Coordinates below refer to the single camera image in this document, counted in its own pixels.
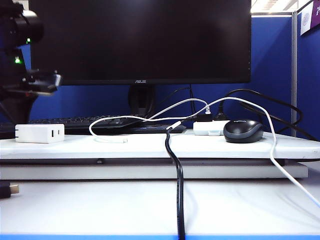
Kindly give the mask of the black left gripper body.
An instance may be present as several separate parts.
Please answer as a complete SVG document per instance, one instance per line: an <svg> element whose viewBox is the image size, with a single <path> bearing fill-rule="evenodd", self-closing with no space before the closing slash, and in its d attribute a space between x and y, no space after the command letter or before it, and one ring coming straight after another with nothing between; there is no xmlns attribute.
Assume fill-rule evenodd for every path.
<svg viewBox="0 0 320 240"><path fill-rule="evenodd" d="M0 111L13 124L27 124L34 103L34 94L14 92L0 87Z"/></svg>

